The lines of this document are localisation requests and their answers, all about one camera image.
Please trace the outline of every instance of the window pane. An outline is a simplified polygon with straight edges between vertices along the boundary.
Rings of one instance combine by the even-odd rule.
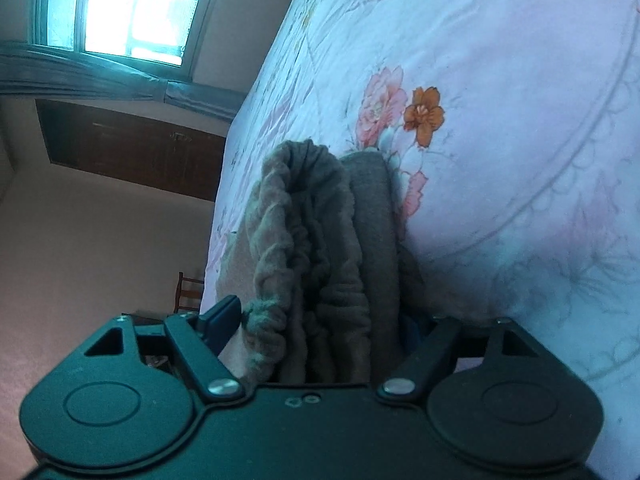
[[[182,64],[182,58],[180,56],[173,56],[172,54],[163,54],[162,52],[153,52],[146,48],[135,47],[131,51],[131,55],[137,59],[149,59],[151,61],[162,61],[163,63],[170,63],[172,65],[180,66]]]
[[[48,7],[46,43],[73,49],[76,0],[49,0]]]
[[[125,55],[133,6],[134,0],[89,0],[85,49]]]
[[[133,19],[136,40],[184,47],[196,0],[138,0]]]

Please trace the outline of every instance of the wooden chair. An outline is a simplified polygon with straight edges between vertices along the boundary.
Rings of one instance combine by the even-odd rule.
[[[193,278],[185,278],[183,273],[180,273],[180,277],[178,278],[178,286],[175,288],[175,307],[174,314],[178,313],[178,310],[189,310],[190,312],[199,312],[200,306],[187,306],[180,304],[180,300],[182,298],[186,298],[187,300],[202,300],[202,293],[204,292],[204,288],[199,288],[199,290],[182,288],[183,283],[199,283],[200,285],[204,285],[202,280],[194,280]]]

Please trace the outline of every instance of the bright window light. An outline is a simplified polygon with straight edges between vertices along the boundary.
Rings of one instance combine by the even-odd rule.
[[[83,13],[78,0],[48,0],[46,44],[73,49],[84,15],[80,50],[182,64],[198,0],[85,1]]]

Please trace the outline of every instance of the gray curtain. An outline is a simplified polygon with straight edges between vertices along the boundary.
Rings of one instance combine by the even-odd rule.
[[[0,95],[156,101],[231,122],[246,94],[158,78],[91,54],[0,43]]]

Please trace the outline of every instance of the bed sheet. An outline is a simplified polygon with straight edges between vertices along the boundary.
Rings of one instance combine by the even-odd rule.
[[[376,146],[425,301],[525,326],[604,404],[591,465],[636,478],[639,5],[293,0],[228,133],[204,308],[265,154]]]

